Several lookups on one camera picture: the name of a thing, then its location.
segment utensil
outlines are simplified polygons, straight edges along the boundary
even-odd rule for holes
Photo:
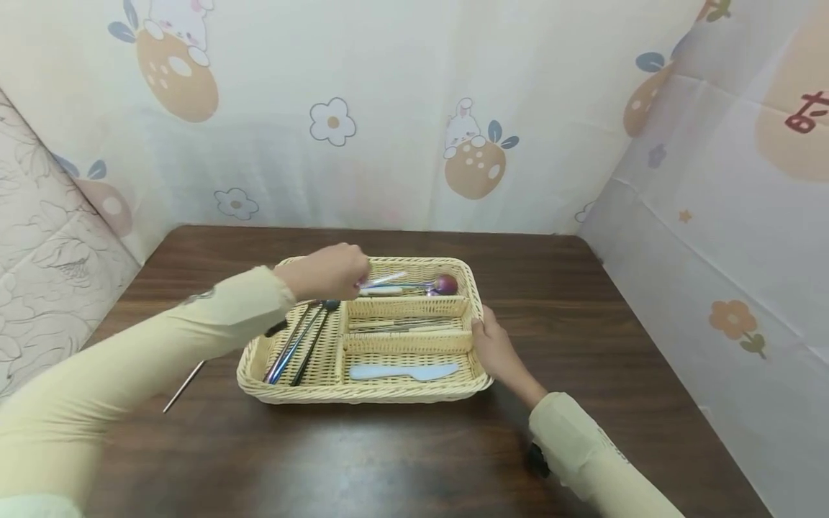
[[[288,328],[288,320],[283,320],[280,323],[278,323],[277,325],[271,327],[268,330],[268,332],[272,332],[271,333],[271,336],[272,336],[272,335],[274,335],[274,334],[276,334],[280,331],[283,331],[287,328]],[[178,398],[181,397],[181,395],[184,393],[184,390],[187,388],[187,386],[190,385],[190,383],[193,381],[193,379],[199,373],[199,370],[201,370],[201,368],[203,366],[205,366],[206,363],[207,363],[207,360],[200,361],[199,364],[196,366],[196,368],[193,369],[190,372],[190,375],[187,377],[186,380],[184,380],[184,383],[182,383],[182,386],[178,387],[178,390],[176,390],[176,394],[172,395],[170,400],[167,402],[167,405],[164,407],[164,410],[162,410],[162,414],[166,414],[167,411],[170,408],[172,408],[172,406],[176,403],[176,401],[178,401]]]
[[[285,341],[285,345],[282,347],[282,351],[280,351],[279,354],[276,356],[276,359],[274,360],[274,363],[270,366],[270,369],[268,369],[268,372],[265,373],[264,378],[262,378],[262,381],[267,383],[268,380],[270,379],[270,377],[272,375],[274,375],[274,372],[276,371],[277,367],[279,366],[279,363],[282,360],[284,360],[285,355],[288,354],[288,349],[290,348],[291,341],[293,340],[293,338],[295,336],[297,336],[297,332],[299,331],[299,328],[303,325],[303,322],[305,322],[305,317],[308,316],[308,312],[311,311],[312,307],[317,306],[318,304],[319,304],[319,301],[312,301],[311,303],[309,303],[305,307],[305,311],[303,311],[303,314],[299,318],[299,321],[297,322],[297,325],[293,327],[293,331],[291,331],[291,335],[288,337],[288,340]]]
[[[457,363],[449,363],[441,366],[353,366],[348,375],[352,380],[372,380],[375,378],[387,378],[390,376],[411,376],[417,381],[431,381],[444,378],[458,370]]]
[[[303,376],[305,376],[305,370],[308,368],[308,363],[311,361],[313,349],[317,345],[317,341],[319,341],[319,336],[322,335],[322,330],[325,329],[325,322],[328,320],[328,316],[340,307],[340,301],[327,300],[322,303],[322,307],[325,309],[325,316],[322,317],[322,323],[319,325],[319,329],[317,329],[317,335],[313,338],[311,346],[308,348],[308,352],[305,353],[305,359],[303,360],[302,365],[299,366],[297,374],[293,377],[293,381],[291,381],[292,387],[299,386],[299,384],[302,383]]]
[[[388,326],[410,326],[414,324],[435,325],[445,324],[452,321],[451,317],[404,317],[396,320],[375,320],[369,322],[352,322],[348,324],[348,329],[367,329],[370,327],[388,327]]]
[[[190,382],[193,381],[193,378],[196,377],[196,375],[199,373],[199,370],[201,370],[201,368],[203,366],[205,366],[206,363],[207,363],[207,360],[202,360],[202,361],[199,362],[199,365],[197,365],[196,368],[193,369],[193,372],[191,372],[190,375],[187,377],[187,379],[184,380],[184,383],[182,383],[182,386],[178,387],[178,390],[176,390],[176,394],[174,394],[173,397],[170,398],[170,401],[167,403],[167,406],[165,406],[164,410],[162,410],[162,414],[166,414],[167,411],[170,408],[172,408],[172,406],[176,403],[176,401],[178,401],[178,398],[184,392],[184,389],[186,389],[187,386],[190,384]]]
[[[449,274],[441,274],[434,281],[423,283],[375,283],[374,288],[422,288],[427,295],[454,295],[458,293],[458,280]]]
[[[376,278],[371,281],[365,281],[364,283],[360,284],[360,289],[363,288],[370,288],[372,286],[377,286],[378,284],[388,283],[389,281],[393,281],[396,278],[401,278],[406,275],[406,272],[397,272],[396,274],[386,275],[385,277]]]
[[[396,286],[380,286],[380,287],[373,287],[373,288],[360,288],[360,292],[357,294],[358,297],[390,297],[393,295],[402,295],[403,288],[397,288]]]
[[[279,381],[280,377],[282,377],[282,374],[285,372],[285,368],[288,366],[288,362],[291,361],[291,358],[293,358],[294,353],[296,353],[297,349],[299,348],[299,344],[301,344],[303,342],[303,338],[305,338],[305,335],[308,334],[308,331],[311,330],[311,327],[313,327],[313,324],[317,321],[317,319],[322,314],[322,312],[325,311],[324,304],[327,303],[327,302],[328,301],[325,301],[324,303],[322,303],[323,307],[320,307],[319,311],[314,313],[314,316],[311,318],[311,322],[309,322],[307,324],[307,326],[305,326],[305,329],[303,329],[302,334],[297,337],[297,339],[293,342],[293,344],[289,343],[289,342],[285,344],[286,348],[289,347],[287,349],[287,353],[284,355],[284,357],[282,358],[281,361],[277,361],[276,363],[274,363],[276,369],[274,370],[274,373],[268,378],[268,381],[267,381],[268,383],[273,385],[277,381]]]
[[[357,335],[365,335],[374,332],[430,332],[430,331],[449,331],[452,329],[451,324],[434,325],[434,324],[413,324],[411,326],[388,326],[378,327],[376,329],[355,329],[351,333]]]

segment wallpaper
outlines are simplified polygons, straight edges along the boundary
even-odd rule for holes
[[[769,509],[817,518],[829,506],[829,4],[781,6],[705,4],[579,233]]]
[[[3,88],[139,263],[187,223],[573,233],[700,10],[299,5],[4,2],[4,48],[60,45]]]

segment cartoon bunny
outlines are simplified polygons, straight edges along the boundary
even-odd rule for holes
[[[455,116],[449,117],[446,123],[446,150],[444,158],[449,160],[458,152],[458,146],[468,140],[472,140],[481,134],[478,122],[472,116],[472,100],[464,97],[458,101],[455,109]]]
[[[187,44],[187,53],[198,65],[208,66],[205,15],[213,0],[152,0],[144,28],[157,40],[164,32]]]

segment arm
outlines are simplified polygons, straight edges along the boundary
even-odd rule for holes
[[[228,278],[178,307],[52,367],[0,408],[0,512],[10,496],[63,496],[83,507],[108,426],[202,360],[244,347],[300,298],[355,298],[368,274],[340,244],[273,271]]]
[[[483,367],[532,409],[530,430],[562,484],[607,518],[682,517],[573,398],[538,383],[488,307],[473,332]]]

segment red chinese character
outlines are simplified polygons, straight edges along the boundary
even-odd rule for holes
[[[808,102],[800,108],[800,111],[786,119],[786,125],[798,133],[806,134],[812,131],[817,125],[817,123],[815,123],[813,119],[810,119],[810,117],[821,117],[829,114],[829,110],[816,109],[815,111],[810,112],[808,116],[806,116],[806,111],[815,103],[829,106],[829,99],[823,99],[823,91],[817,92],[814,95],[804,94],[801,99]]]

